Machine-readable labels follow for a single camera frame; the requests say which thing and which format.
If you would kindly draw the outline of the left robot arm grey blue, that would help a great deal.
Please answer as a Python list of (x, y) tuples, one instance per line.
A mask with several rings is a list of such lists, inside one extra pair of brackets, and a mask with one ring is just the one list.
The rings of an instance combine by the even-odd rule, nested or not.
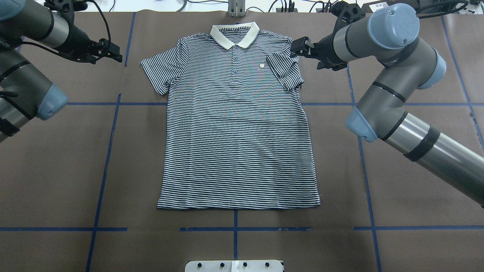
[(102, 17), (107, 38), (92, 40), (74, 23), (75, 14), (85, 11), (88, 0), (1, 1), (1, 141), (16, 135), (32, 119), (48, 120), (68, 104), (67, 95), (31, 61), (24, 45), (50, 52), (75, 63), (96, 64), (102, 59), (122, 62), (120, 48), (112, 42), (107, 19)]

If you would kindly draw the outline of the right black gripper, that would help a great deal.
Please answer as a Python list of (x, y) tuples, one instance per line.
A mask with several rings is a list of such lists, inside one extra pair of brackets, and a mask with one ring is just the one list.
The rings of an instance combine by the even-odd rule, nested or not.
[(291, 57), (317, 59), (319, 61), (316, 66), (317, 70), (331, 69), (332, 71), (339, 71), (345, 69), (348, 66), (348, 62), (337, 56), (334, 49), (334, 36), (335, 34), (332, 33), (317, 43), (312, 43), (309, 37), (293, 40), (290, 50)]

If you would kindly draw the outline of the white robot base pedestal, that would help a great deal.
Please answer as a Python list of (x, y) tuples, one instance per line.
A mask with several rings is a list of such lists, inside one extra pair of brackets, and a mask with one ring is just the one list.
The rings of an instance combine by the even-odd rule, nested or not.
[(199, 260), (189, 261), (185, 272), (284, 272), (280, 260)]

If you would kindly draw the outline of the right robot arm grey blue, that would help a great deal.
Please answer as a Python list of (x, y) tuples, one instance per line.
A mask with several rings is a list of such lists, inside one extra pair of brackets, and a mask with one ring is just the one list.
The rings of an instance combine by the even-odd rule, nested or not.
[(484, 203), (484, 160), (404, 109), (415, 90), (439, 82), (446, 62), (419, 37), (420, 22), (410, 5), (397, 3), (366, 15), (358, 5), (337, 2), (332, 33), (313, 43), (292, 42), (292, 56), (318, 60), (317, 69), (339, 71), (353, 60), (373, 56), (381, 73), (345, 121), (367, 142), (380, 139), (470, 199)]

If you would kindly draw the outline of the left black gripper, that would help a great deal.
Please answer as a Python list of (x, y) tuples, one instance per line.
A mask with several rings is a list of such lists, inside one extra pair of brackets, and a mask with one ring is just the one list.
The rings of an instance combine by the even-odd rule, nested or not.
[(62, 44), (62, 53), (75, 60), (91, 64), (103, 58), (121, 63), (123, 56), (119, 50), (119, 46), (109, 39), (102, 38), (99, 42), (91, 40), (83, 30), (74, 25), (69, 25), (68, 37)]

